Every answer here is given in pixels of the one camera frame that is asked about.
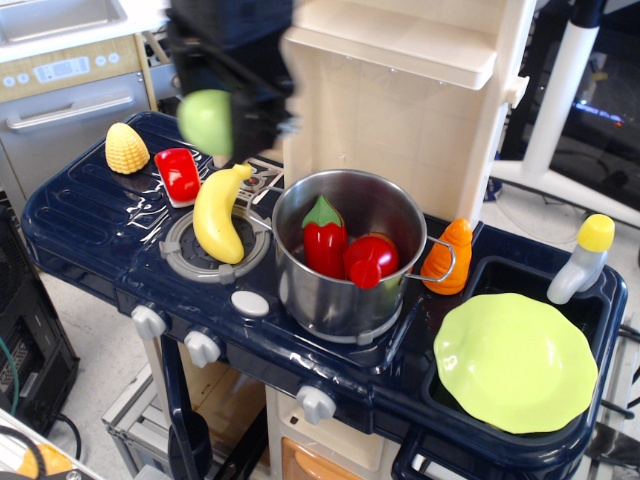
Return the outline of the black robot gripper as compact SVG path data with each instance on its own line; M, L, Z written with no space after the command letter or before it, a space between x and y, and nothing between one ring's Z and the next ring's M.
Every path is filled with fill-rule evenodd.
M231 160L270 150L300 129L286 108L295 83L280 51L291 1L172 1L167 34L184 94L232 92Z

